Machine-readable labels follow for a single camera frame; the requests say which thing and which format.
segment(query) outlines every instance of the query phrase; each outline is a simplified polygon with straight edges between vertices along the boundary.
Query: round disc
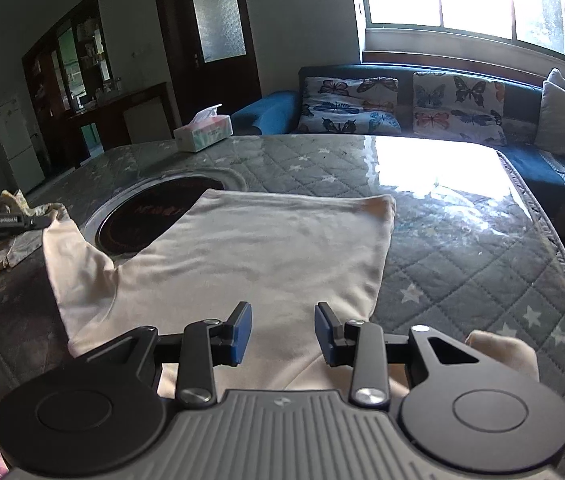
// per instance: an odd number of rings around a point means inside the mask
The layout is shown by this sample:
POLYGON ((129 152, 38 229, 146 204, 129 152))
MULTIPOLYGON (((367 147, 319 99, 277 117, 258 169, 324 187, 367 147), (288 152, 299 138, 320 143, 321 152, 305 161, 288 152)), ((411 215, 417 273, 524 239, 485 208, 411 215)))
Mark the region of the round disc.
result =
POLYGON ((158 395, 123 367, 75 366, 0 402, 0 449, 12 466, 39 475, 90 476, 143 453, 164 424, 158 395))
POLYGON ((512 370, 469 368, 444 367, 411 390, 399 414, 406 436, 435 460, 472 473, 516 474, 556 462, 565 448, 562 399, 512 370))

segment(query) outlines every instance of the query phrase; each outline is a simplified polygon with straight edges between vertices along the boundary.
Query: black circular pad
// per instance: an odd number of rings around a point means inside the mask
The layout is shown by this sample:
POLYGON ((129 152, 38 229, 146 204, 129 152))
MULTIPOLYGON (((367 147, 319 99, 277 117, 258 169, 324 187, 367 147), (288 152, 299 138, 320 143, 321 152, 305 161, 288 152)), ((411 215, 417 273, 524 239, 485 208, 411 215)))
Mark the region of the black circular pad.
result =
POLYGON ((563 400, 486 357, 432 367, 403 400, 399 423, 434 460, 471 473, 555 465, 565 448, 563 400))
POLYGON ((137 253, 169 229, 208 189, 224 186, 214 178, 183 176, 144 189, 107 216, 96 233, 96 244, 109 254, 137 253))
POLYGON ((69 390, 51 394, 38 406, 38 420, 51 430, 88 431, 112 414, 112 402, 99 392, 69 390))
POLYGON ((35 474, 96 475, 147 450, 165 416, 156 393, 125 367, 69 365, 2 400, 0 451, 35 474))
POLYGON ((453 402, 457 420, 476 431, 502 433, 522 424, 529 414, 522 399, 499 390, 473 390, 453 402))

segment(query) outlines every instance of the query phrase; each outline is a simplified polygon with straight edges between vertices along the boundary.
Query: tissue box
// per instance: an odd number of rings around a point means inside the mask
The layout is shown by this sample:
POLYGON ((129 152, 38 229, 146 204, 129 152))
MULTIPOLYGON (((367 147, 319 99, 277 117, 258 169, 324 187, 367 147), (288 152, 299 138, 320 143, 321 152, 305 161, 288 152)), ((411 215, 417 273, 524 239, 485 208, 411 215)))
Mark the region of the tissue box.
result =
POLYGON ((228 115, 216 115, 174 130, 174 138, 181 152, 199 152, 232 134, 228 115))

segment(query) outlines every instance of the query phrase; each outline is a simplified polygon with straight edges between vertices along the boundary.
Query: refrigerator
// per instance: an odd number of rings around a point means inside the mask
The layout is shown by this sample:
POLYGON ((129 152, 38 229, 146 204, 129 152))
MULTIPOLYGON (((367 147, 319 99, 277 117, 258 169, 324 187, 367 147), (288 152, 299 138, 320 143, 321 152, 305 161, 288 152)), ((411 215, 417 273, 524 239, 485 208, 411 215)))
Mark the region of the refrigerator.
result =
POLYGON ((0 144, 12 176, 23 193, 44 180, 18 99, 0 105, 0 144))

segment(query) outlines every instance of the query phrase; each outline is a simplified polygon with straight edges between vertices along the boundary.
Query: wooden table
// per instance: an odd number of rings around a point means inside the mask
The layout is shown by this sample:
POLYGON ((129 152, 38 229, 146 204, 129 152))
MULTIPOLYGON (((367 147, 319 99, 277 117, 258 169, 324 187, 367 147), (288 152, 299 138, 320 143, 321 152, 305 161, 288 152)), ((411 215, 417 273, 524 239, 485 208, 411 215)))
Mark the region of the wooden table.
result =
POLYGON ((82 134, 82 126, 95 123, 102 143, 102 149, 106 152, 117 146, 131 144, 131 137, 127 130, 127 124, 123 113, 134 106, 146 103, 152 99, 159 98, 165 111, 166 122, 173 137, 176 129, 176 119, 169 102, 166 91, 166 82, 150 86, 144 90, 138 90, 121 95, 109 101, 96 105, 93 108, 80 110, 67 119, 67 142, 65 148, 69 160, 76 168, 80 163, 89 158, 89 150, 82 134))

